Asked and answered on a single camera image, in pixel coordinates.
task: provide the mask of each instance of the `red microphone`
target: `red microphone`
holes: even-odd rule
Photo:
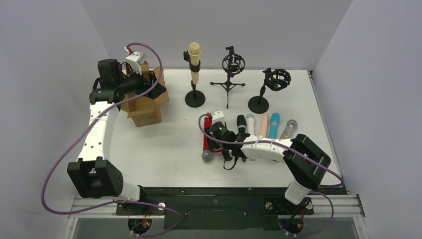
[[[210,113],[207,113],[207,117],[204,119],[204,128],[211,127],[212,125],[212,117]],[[205,162],[211,162],[213,158],[213,153],[210,151],[210,147],[208,146],[208,138],[204,135],[204,146],[202,151],[202,160]]]

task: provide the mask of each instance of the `white wall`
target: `white wall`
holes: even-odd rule
[[[40,203],[53,162],[88,124],[97,61],[107,52],[77,0],[0,3],[0,238],[60,238],[67,220]],[[47,203],[69,210],[76,193],[53,174]]]
[[[234,45],[249,69],[313,69],[352,0],[81,0],[112,57],[151,44],[166,68],[187,68],[200,43],[203,68],[221,68]]]
[[[422,238],[421,12],[420,0],[353,1],[314,72],[371,239]]]

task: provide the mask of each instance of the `microphone grille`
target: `microphone grille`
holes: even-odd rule
[[[197,42],[192,42],[191,44],[189,44],[188,52],[189,54],[194,56],[199,55],[201,53],[201,47]]]

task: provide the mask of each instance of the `pink microphone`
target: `pink microphone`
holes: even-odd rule
[[[267,128],[268,128],[268,114],[264,113],[262,115],[262,122],[261,122],[261,131],[259,135],[262,135],[262,137],[267,137]]]

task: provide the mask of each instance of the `tripod stand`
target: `tripod stand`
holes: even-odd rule
[[[239,74],[245,69],[245,60],[238,54],[234,53],[234,47],[226,47],[226,50],[229,50],[228,55],[224,57],[221,66],[223,70],[227,73],[227,80],[223,83],[218,82],[210,82],[213,85],[220,85],[222,86],[225,91],[227,92],[227,105],[226,108],[228,109],[228,92],[236,86],[245,86],[245,83],[235,84],[230,81],[235,75]]]

